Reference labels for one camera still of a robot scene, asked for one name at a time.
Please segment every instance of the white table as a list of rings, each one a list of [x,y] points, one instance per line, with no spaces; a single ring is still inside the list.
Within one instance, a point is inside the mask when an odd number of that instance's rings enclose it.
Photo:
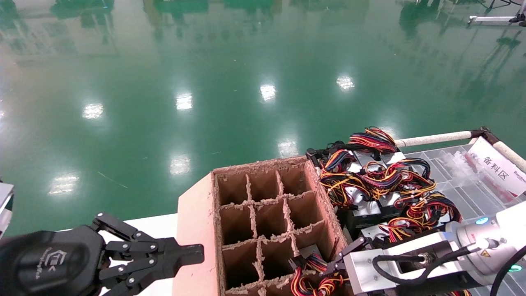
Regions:
[[[162,215],[148,218],[125,221],[131,226],[143,231],[154,239],[174,238],[177,234],[177,214]],[[101,231],[99,232],[106,242],[122,241],[112,234]],[[112,261],[110,266],[126,264],[126,261]],[[140,296],[171,296],[171,289],[174,279],[164,279],[152,283],[146,288]],[[108,290],[102,289],[100,295],[104,295]]]

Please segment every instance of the metal bracket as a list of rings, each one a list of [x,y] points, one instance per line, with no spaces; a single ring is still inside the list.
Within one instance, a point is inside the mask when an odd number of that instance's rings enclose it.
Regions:
[[[367,241],[363,237],[359,237],[357,240],[348,244],[347,247],[345,247],[340,253],[338,253],[338,255],[333,261],[327,263],[327,270],[324,273],[322,273],[322,275],[331,274],[338,270],[347,270],[345,268],[345,263],[343,262],[343,257],[345,257],[350,252],[362,249],[366,244]]]

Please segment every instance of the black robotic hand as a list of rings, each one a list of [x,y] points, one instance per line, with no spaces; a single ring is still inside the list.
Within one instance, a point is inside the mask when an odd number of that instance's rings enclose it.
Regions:
[[[105,244],[99,231],[124,242]],[[109,259],[131,261],[109,267]],[[100,213],[90,226],[38,231],[0,240],[0,296],[137,295],[156,280],[173,278],[184,265],[204,261],[201,244],[154,239]]]

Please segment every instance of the cardboard divider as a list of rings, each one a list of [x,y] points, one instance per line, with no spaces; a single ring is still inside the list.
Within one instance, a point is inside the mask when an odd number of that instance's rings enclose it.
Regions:
[[[316,244],[329,261],[343,248],[345,237],[311,166],[299,156],[213,171],[216,296],[291,296],[288,260],[299,249]]]
[[[248,200],[248,176],[246,174],[217,175],[217,186],[219,187],[219,203],[242,204]]]
[[[248,175],[250,182],[250,195],[252,200],[275,199],[279,195],[277,171],[271,170],[263,174]]]
[[[329,262],[336,252],[337,241],[329,239],[327,225],[325,221],[311,224],[308,228],[295,231],[296,246],[298,250],[315,244],[320,250],[321,257]]]
[[[225,293],[225,296],[261,296],[261,295],[265,295],[265,290],[263,289],[261,292],[259,292],[260,289],[253,289],[253,290],[250,290],[248,292],[226,292]]]
[[[290,290],[290,284],[281,287],[281,289],[277,288],[276,286],[270,286],[266,290],[266,296],[294,296]]]
[[[264,241],[261,244],[263,254],[263,273],[265,280],[271,280],[293,273],[288,260],[294,257],[292,240],[282,242]]]
[[[259,281],[254,266],[257,243],[247,242],[222,251],[225,263],[226,290]]]
[[[291,166],[278,172],[280,181],[283,184],[284,194],[300,195],[311,190],[310,183],[305,175],[304,165]]]
[[[288,199],[287,205],[290,208],[290,219],[294,223],[295,229],[323,220],[320,208],[316,202],[316,195],[312,191],[303,194],[299,198]]]
[[[287,223],[283,213],[283,200],[277,203],[260,205],[256,209],[256,233],[270,239],[273,235],[287,232]]]
[[[255,238],[251,227],[250,208],[251,206],[231,206],[219,210],[223,245]]]

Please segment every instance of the logo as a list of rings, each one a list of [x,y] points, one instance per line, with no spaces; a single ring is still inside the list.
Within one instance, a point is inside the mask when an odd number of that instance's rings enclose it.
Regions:
[[[67,253],[61,250],[49,253],[46,257],[46,262],[44,263],[44,266],[49,266],[47,271],[56,271],[55,266],[62,265],[66,255]]]
[[[55,252],[51,252],[53,248],[47,248],[42,256],[40,257],[40,261],[38,262],[38,265],[36,266],[36,274],[35,278],[38,280],[40,279],[40,276],[42,274],[42,271],[44,268],[47,268],[48,272],[55,272],[57,271],[57,266],[62,265],[64,263],[64,260],[66,259],[67,253],[58,250]]]

